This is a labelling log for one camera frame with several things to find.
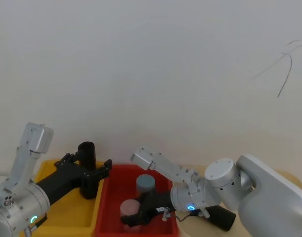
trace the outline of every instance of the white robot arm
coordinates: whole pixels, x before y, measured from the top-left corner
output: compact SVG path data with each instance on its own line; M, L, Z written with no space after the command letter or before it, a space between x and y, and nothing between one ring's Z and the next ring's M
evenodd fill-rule
M302 237L302 190L257 158L241 156L236 164L222 158L208 166L205 177L179 167L160 153L139 148L131 160L174 182L171 202L178 211L205 208L222 201L238 210L253 237Z

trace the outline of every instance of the black cylinder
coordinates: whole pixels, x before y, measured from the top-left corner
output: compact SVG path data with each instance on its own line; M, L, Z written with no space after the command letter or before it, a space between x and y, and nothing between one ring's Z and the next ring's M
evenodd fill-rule
M229 231L235 220L235 213L221 207L221 206L210 206L206 210L210 214L210 217L206 219L212 224L218 226L224 231Z
M86 168L88 171L96 169L96 153L95 145L92 142L83 142L78 146L78 153L80 154L80 166ZM96 198L99 187L99 180L88 179L80 187L81 195L86 199Z

